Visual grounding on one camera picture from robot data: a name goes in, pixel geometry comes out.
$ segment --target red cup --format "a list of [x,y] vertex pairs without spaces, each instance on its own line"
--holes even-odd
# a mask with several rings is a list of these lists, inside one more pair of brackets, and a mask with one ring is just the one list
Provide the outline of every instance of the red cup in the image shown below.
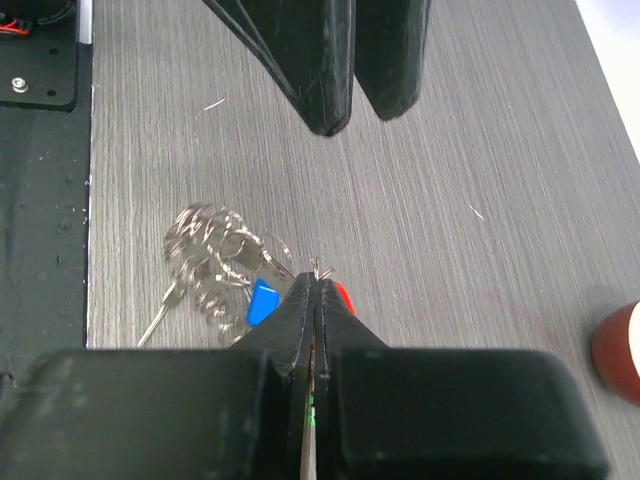
[[591,341],[591,360],[610,390],[640,407],[640,302],[603,320]]

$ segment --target blue plastic object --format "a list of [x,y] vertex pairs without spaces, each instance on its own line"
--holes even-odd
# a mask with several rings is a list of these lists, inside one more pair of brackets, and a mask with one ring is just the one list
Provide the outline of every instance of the blue plastic object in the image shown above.
[[253,287],[253,294],[247,309],[247,325],[257,327],[278,308],[280,294],[259,278]]

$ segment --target silver bolt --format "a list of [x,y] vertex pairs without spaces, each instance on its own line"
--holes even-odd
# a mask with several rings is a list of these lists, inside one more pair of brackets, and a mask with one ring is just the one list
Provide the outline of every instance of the silver bolt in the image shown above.
[[24,78],[16,77],[11,80],[11,87],[13,87],[13,91],[16,93],[24,93],[29,90],[29,84]]

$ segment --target key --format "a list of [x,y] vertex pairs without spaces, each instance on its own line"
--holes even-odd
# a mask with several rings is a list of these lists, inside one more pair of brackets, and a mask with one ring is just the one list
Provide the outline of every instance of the key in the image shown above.
[[140,341],[138,342],[136,348],[142,348],[144,344],[147,343],[147,340],[149,340],[149,337],[151,337],[151,334],[158,327],[162,319],[167,316],[167,313],[180,305],[180,302],[184,298],[185,292],[186,288],[184,284],[179,279],[174,280],[164,294],[162,305],[160,306],[160,310],[158,310],[156,318],[153,319],[151,325],[149,325],[147,330],[144,332],[144,335],[142,335],[142,338],[140,338]]

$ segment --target wood grain surface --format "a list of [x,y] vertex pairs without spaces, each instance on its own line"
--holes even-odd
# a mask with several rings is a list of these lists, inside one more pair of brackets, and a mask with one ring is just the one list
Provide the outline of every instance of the wood grain surface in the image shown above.
[[[392,345],[555,353],[611,478],[637,478],[640,414],[587,340],[640,298],[640,166],[572,0],[434,1],[416,107],[383,124],[356,89],[332,139],[198,0],[96,10],[90,347],[135,344],[169,282],[165,230],[211,201],[286,239],[297,270],[334,265]],[[188,304],[151,340],[215,343]]]

